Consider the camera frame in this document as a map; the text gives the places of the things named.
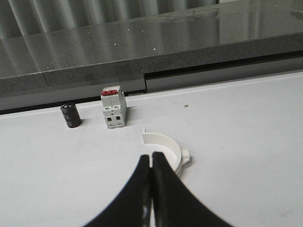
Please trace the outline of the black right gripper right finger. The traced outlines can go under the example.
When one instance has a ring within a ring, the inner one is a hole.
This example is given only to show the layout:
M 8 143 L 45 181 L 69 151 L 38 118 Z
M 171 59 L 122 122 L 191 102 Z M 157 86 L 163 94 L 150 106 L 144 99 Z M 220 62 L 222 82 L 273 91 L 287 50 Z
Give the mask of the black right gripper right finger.
M 229 227 L 182 183 L 164 154 L 152 154 L 153 204 L 157 227 Z

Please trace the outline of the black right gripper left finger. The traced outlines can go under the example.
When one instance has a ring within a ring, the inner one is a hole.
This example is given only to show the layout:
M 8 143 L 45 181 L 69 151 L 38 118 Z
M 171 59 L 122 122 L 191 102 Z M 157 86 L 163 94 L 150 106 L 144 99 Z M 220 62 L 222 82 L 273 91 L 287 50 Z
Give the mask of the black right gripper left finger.
M 148 227 L 151 216 L 151 170 L 142 155 L 120 193 L 87 227 Z

